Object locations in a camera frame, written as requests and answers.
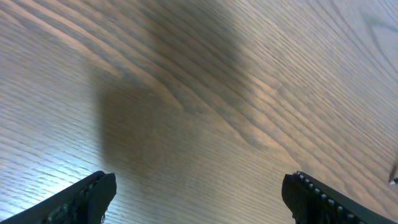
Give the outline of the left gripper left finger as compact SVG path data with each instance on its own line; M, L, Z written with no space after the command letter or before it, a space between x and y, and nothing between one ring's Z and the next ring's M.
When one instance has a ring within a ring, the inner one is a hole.
M116 190L115 174L99 170L1 224L102 224Z

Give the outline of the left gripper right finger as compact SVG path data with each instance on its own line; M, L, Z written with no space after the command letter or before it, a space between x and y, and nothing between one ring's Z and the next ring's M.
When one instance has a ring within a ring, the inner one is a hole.
M298 224L395 224L301 171L284 176L282 200Z

